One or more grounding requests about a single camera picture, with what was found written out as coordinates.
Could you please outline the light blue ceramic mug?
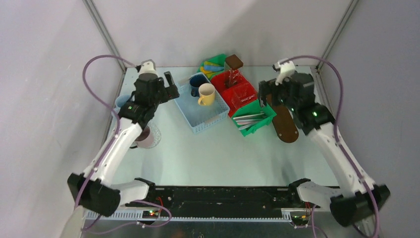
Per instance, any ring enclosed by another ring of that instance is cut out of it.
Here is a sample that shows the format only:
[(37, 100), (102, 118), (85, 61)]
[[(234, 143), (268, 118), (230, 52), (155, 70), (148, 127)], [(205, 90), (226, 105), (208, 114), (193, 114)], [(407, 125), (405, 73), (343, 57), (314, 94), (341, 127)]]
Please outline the light blue ceramic mug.
[(131, 95), (128, 94), (118, 96), (114, 101), (114, 108), (112, 109), (112, 111), (119, 113), (122, 106), (124, 106), (126, 102), (130, 101), (130, 99)]

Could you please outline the blue toothpaste tube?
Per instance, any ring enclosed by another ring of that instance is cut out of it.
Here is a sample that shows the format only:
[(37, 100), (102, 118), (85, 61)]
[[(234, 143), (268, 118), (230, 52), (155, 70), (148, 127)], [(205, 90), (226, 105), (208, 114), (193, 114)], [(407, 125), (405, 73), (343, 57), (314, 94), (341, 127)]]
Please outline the blue toothpaste tube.
[(222, 66), (217, 66), (217, 65), (204, 65), (203, 66), (205, 70), (210, 70), (213, 72), (219, 72), (219, 71), (223, 71), (224, 67)]

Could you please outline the pink ceramic mug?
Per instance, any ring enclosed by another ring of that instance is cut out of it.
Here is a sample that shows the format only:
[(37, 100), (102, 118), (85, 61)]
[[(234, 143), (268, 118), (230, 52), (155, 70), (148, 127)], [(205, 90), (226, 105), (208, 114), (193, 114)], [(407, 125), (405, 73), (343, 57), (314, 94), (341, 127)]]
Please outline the pink ceramic mug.
[(135, 139), (130, 149), (144, 148), (150, 149), (155, 146), (155, 135), (153, 131), (147, 126), (142, 133)]

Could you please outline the clear glass rectangular container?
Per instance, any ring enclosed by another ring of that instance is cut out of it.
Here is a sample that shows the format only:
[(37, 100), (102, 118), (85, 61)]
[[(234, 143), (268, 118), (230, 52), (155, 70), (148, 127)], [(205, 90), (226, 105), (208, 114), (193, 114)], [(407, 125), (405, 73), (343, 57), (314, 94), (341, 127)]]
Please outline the clear glass rectangular container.
[(232, 104), (235, 108), (241, 108), (255, 100), (257, 100), (257, 92), (252, 84), (243, 82), (232, 88)]

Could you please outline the green bin with toothpaste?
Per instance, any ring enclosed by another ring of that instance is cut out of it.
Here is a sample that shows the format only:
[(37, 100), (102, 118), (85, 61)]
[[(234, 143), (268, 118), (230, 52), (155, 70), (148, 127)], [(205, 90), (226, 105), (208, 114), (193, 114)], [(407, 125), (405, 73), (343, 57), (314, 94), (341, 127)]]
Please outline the green bin with toothpaste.
[(203, 61), (199, 66), (197, 73), (203, 73), (208, 80), (212, 80), (213, 77), (224, 72), (226, 58), (226, 54), (219, 54)]

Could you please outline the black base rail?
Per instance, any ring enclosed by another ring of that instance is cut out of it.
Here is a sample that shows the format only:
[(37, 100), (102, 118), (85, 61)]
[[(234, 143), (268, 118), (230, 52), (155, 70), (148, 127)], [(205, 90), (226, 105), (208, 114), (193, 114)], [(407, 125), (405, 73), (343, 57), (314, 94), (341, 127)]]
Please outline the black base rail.
[(283, 218), (283, 210), (305, 208), (283, 186), (157, 186), (144, 200), (175, 218)]

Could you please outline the yellow ceramic mug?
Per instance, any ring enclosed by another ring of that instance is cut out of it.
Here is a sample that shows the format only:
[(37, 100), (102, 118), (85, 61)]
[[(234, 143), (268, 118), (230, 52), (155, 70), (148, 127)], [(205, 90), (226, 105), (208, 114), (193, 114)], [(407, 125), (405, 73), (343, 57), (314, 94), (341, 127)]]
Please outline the yellow ceramic mug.
[(211, 83), (202, 84), (199, 87), (198, 105), (211, 106), (215, 101), (215, 87)]

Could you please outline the light blue plastic basket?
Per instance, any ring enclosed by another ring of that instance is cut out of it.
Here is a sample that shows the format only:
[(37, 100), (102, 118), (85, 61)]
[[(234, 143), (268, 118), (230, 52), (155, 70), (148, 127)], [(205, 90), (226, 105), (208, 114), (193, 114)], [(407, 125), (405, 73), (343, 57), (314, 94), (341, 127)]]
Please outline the light blue plastic basket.
[(194, 80), (204, 83), (210, 82), (201, 72), (177, 82), (175, 85), (178, 88), (179, 97), (175, 99), (175, 103), (192, 132), (197, 134), (225, 119), (229, 112), (229, 106), (217, 91), (215, 92), (215, 101), (212, 105), (200, 106), (198, 104), (199, 97), (192, 96), (192, 81)]

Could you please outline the red plastic bin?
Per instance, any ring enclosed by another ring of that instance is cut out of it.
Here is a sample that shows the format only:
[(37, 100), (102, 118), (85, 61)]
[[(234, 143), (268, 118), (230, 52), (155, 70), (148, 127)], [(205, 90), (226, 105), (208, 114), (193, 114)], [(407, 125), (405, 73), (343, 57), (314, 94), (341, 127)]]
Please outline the red plastic bin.
[(257, 99), (255, 88), (240, 70), (225, 71), (214, 76), (210, 82), (229, 106), (228, 116), (230, 118), (238, 109)]

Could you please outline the clear textured glass tray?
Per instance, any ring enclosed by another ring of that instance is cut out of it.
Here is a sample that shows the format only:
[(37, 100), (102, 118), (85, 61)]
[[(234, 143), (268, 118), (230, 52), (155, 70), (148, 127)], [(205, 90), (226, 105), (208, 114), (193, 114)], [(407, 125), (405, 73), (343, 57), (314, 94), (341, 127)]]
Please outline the clear textured glass tray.
[(161, 140), (161, 132), (153, 121), (149, 121), (146, 128), (134, 140), (130, 149), (143, 148), (151, 149), (157, 146)]

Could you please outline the yellow toothpaste tube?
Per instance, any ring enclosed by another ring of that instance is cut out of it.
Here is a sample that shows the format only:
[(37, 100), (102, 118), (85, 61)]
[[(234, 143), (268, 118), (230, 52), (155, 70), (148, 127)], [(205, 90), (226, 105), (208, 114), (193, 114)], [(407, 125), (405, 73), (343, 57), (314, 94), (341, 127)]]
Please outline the yellow toothpaste tube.
[(200, 72), (204, 73), (205, 75), (211, 75), (211, 74), (214, 74), (214, 72), (213, 72), (213, 71), (210, 71), (210, 70), (205, 70), (203, 66), (201, 66), (201, 67), (199, 68), (199, 70), (200, 70)]

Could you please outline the glass jar with brown lid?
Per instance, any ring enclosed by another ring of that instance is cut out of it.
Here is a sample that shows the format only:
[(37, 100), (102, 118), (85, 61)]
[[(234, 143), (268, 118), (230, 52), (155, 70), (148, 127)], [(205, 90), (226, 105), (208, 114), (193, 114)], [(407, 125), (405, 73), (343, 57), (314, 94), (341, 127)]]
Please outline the glass jar with brown lid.
[(225, 86), (230, 88), (238, 84), (239, 69), (243, 67), (243, 62), (235, 54), (228, 56), (225, 59)]

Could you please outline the green bin with toothbrushes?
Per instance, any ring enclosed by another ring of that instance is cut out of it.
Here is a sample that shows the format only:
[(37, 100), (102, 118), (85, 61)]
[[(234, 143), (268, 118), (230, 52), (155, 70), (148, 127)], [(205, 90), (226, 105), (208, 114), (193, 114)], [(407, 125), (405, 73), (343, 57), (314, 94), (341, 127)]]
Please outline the green bin with toothbrushes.
[(231, 108), (228, 115), (245, 137), (269, 125), (277, 114), (271, 106), (262, 107), (258, 100), (254, 100), (242, 107)]

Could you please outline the dark blue ceramic mug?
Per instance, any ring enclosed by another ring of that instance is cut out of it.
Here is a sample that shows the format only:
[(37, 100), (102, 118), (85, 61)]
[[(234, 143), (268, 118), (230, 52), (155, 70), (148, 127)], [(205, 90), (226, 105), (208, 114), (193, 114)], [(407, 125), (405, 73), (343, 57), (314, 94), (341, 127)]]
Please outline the dark blue ceramic mug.
[(199, 87), (205, 83), (208, 83), (208, 79), (204, 74), (196, 74), (193, 75), (189, 79), (189, 85), (190, 85), (190, 95), (192, 97), (198, 97), (199, 96)]

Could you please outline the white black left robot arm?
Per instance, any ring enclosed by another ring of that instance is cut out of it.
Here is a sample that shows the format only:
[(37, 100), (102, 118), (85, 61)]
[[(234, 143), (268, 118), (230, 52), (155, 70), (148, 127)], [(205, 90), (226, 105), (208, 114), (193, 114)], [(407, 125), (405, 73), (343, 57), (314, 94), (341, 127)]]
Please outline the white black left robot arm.
[(116, 115), (113, 135), (91, 164), (80, 174), (72, 173), (67, 180), (76, 206), (109, 217), (121, 205), (138, 200), (152, 206), (157, 194), (153, 185), (141, 178), (131, 182), (112, 184), (119, 164), (126, 152), (152, 120), (160, 104), (179, 97), (177, 86), (169, 71), (159, 77), (154, 70), (139, 74), (135, 90)]

